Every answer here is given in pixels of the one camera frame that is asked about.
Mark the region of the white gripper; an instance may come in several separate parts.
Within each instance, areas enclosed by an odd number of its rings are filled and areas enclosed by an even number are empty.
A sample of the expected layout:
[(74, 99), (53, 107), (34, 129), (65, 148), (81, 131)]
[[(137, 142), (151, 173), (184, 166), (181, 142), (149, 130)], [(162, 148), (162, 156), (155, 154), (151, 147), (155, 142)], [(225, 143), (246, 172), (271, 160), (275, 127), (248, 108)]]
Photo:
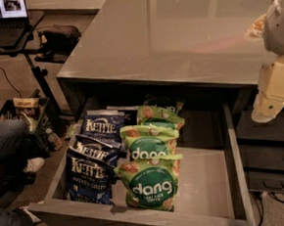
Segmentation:
[(252, 120), (268, 123), (284, 108), (284, 56), (261, 66), (258, 89), (251, 113)]

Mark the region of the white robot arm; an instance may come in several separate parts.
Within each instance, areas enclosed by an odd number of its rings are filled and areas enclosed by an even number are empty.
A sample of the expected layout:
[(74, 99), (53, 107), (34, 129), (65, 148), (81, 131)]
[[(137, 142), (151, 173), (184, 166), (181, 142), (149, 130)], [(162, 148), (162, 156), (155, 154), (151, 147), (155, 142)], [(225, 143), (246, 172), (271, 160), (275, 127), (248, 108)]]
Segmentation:
[(267, 123), (284, 108), (284, 0), (272, 0), (263, 24), (264, 47), (277, 55), (270, 65), (260, 68), (252, 120)]

